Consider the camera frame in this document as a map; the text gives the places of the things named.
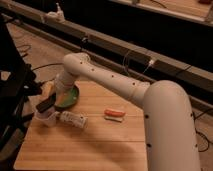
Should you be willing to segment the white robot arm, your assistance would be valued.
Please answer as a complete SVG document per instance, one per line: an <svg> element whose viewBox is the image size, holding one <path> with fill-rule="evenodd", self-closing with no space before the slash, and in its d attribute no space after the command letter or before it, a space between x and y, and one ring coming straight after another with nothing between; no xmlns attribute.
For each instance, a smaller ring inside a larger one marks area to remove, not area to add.
<svg viewBox="0 0 213 171"><path fill-rule="evenodd" d="M71 53L63 57L55 91L73 88L79 76L143 110L148 171L201 171L191 103L179 84L139 81L93 65L86 53Z"/></svg>

